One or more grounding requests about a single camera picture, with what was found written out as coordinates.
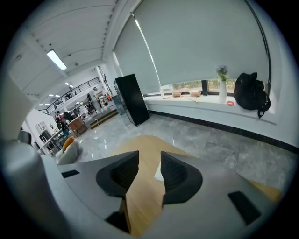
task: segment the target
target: wooden step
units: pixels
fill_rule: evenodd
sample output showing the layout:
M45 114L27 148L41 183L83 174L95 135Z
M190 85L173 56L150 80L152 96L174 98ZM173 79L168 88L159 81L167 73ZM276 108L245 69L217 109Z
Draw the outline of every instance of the wooden step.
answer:
M95 127L97 127L98 125L104 123L105 121L107 121L108 119L112 118L113 116L117 115L118 112L115 111L111 111L110 113L108 113L107 115L105 115L104 117L92 122L90 124L90 129L94 129Z
M98 119L94 120L93 122L91 122L91 123L90 123L90 126L98 125L98 122L99 122L99 121L103 120L105 117L107 117L107 116L109 116L109 115L111 115L111 114L114 114L115 112L117 112L117 111L116 111L116 110L112 110L112 111L110 111L109 113L107 113L107 114L101 116L101 118L98 118Z

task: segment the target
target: marble floor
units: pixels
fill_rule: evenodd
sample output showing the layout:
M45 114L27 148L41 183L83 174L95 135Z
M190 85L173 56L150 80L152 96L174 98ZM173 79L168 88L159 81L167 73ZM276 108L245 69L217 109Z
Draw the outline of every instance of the marble floor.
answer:
M83 153L77 162L105 158L129 139L154 135L200 159L231 168L249 180L281 191L287 188L297 168L298 156L276 146L178 119L150 116L135 127L126 115L117 115L88 130L78 138Z

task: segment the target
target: black backpack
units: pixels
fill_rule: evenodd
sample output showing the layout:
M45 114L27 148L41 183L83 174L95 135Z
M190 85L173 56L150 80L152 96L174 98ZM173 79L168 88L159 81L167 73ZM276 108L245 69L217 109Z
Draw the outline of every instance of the black backpack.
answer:
M263 90L263 82L256 79L257 73L242 73L235 82L234 98L239 106L246 110L258 110L260 119L269 110L271 102Z

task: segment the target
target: ceiling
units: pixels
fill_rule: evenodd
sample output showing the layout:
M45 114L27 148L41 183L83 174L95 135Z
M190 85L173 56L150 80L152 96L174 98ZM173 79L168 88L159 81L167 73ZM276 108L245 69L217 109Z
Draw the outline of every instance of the ceiling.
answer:
M117 0L43 3L23 24L8 52L10 77L31 99L39 100L80 67L99 65L116 4ZM51 49L67 66L65 71L46 56Z

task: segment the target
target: black refrigerator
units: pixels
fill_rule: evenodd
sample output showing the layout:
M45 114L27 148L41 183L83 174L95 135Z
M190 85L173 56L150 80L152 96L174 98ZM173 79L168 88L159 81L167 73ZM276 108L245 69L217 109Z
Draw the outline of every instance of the black refrigerator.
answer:
M150 118L135 74L115 79L114 87L129 120L134 125L138 126Z

